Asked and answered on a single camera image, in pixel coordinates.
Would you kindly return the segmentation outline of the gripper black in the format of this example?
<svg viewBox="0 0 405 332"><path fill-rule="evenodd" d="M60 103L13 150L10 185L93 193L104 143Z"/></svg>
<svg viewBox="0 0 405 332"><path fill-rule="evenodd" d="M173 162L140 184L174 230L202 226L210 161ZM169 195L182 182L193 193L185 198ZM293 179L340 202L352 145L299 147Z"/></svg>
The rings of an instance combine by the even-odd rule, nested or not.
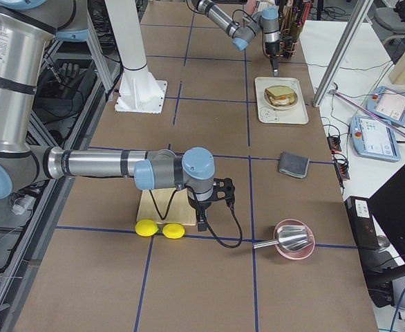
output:
<svg viewBox="0 0 405 332"><path fill-rule="evenodd" d="M279 76L279 61L278 61L278 53L280 49L280 41L266 41L264 43L265 46L265 54L270 59L270 64L272 66L272 74L274 77Z"/></svg>
<svg viewBox="0 0 405 332"><path fill-rule="evenodd" d="M204 232L208 228L207 209L211 205L211 195L193 194L187 192L188 202L196 211L196 225L199 232Z"/></svg>

